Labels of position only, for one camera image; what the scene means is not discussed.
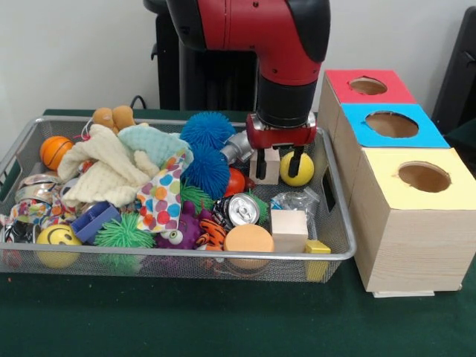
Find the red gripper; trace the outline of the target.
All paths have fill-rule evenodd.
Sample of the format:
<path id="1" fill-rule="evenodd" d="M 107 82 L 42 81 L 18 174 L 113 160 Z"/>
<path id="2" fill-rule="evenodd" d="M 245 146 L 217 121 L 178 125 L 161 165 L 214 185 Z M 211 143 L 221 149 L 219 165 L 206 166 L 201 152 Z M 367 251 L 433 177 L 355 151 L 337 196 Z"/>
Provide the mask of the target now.
<path id="1" fill-rule="evenodd" d="M 298 175 L 304 147 L 314 141 L 317 133 L 316 117 L 310 112 L 307 122 L 295 128 L 274 128 L 264 124 L 256 113 L 248 114 L 245 122 L 248 142 L 257 150 L 256 176 L 266 175 L 266 151 L 271 147 L 294 147 L 289 161 L 289 177 Z"/>

